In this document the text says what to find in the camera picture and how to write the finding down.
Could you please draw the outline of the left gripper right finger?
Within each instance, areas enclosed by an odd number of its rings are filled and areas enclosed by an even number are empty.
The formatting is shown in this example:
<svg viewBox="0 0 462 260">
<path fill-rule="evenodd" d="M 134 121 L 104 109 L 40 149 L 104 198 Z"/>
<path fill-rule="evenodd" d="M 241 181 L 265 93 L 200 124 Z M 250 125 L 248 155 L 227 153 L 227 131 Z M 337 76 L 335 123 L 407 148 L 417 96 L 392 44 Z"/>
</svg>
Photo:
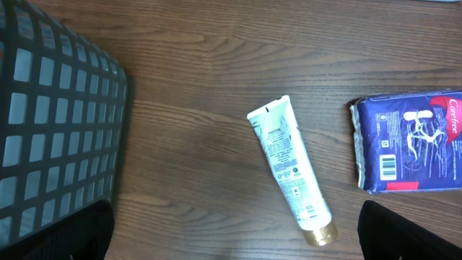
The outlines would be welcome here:
<svg viewBox="0 0 462 260">
<path fill-rule="evenodd" d="M 365 260 L 461 260 L 461 248 L 414 222 L 367 200 L 357 232 Z"/>
</svg>

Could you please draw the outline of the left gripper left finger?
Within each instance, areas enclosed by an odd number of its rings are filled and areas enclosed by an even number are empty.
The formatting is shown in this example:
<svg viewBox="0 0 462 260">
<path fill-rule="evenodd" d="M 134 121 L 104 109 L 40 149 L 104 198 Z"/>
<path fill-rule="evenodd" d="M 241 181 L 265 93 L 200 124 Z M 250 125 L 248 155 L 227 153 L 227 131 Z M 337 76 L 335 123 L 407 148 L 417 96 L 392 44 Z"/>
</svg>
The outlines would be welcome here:
<svg viewBox="0 0 462 260">
<path fill-rule="evenodd" d="M 104 259 L 114 227 L 110 202 L 100 200 L 2 249 L 1 260 Z"/>
</svg>

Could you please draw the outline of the purple Carefree pad pack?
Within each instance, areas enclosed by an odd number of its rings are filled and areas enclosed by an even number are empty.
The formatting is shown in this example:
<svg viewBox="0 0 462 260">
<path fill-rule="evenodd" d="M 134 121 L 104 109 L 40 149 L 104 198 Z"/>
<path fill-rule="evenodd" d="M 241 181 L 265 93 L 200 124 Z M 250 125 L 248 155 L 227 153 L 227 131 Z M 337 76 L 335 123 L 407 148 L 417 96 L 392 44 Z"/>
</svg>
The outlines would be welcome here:
<svg viewBox="0 0 462 260">
<path fill-rule="evenodd" d="M 461 188 L 461 91 L 369 95 L 350 111 L 360 189 Z"/>
</svg>

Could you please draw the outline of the white conditioner tube gold cap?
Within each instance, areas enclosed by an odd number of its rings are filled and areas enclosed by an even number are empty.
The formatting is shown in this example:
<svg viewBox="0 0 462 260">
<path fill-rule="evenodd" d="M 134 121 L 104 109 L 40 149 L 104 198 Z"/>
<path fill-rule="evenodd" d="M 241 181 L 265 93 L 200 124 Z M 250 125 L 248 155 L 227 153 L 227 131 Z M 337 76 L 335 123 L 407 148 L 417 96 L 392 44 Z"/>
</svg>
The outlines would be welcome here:
<svg viewBox="0 0 462 260">
<path fill-rule="evenodd" d="M 302 139 L 289 96 L 247 115 L 302 234 L 311 246 L 336 240 L 338 231 Z"/>
</svg>

